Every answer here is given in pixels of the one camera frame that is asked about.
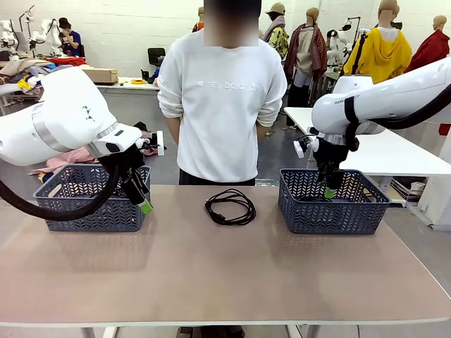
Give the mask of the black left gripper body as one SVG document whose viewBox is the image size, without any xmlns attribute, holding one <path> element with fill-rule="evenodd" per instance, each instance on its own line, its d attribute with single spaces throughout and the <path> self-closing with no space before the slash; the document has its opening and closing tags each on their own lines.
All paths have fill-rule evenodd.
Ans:
<svg viewBox="0 0 451 338">
<path fill-rule="evenodd" d="M 120 176 L 124 182 L 140 176 L 140 168 L 144 165 L 144 156 L 136 144 L 117 155 Z"/>
</svg>

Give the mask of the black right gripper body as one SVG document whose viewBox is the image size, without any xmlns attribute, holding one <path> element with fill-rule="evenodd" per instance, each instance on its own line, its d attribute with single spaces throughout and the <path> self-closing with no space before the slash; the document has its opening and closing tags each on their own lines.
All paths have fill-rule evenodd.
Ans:
<svg viewBox="0 0 451 338">
<path fill-rule="evenodd" d="M 338 170 L 349 153 L 348 146 L 332 144 L 324 139 L 316 139 L 315 145 L 313 157 L 320 173 Z"/>
</svg>

